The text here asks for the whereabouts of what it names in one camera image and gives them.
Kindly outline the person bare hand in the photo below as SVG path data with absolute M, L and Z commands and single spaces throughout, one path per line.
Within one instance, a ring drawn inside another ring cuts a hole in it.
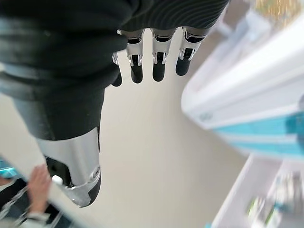
M 48 195 L 51 187 L 51 178 L 45 164 L 36 166 L 27 184 L 30 199 L 29 211 L 44 213 L 48 204 Z

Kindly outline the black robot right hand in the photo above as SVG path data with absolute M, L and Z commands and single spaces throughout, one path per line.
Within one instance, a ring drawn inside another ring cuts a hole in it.
M 171 39 L 182 28 L 176 73 L 187 73 L 226 0 L 3 0 L 0 91 L 10 96 L 36 138 L 53 177 L 78 206 L 101 185 L 99 128 L 104 92 L 122 82 L 117 54 L 127 52 L 131 79 L 143 79 L 143 34 L 152 31 L 152 76 L 164 78 Z

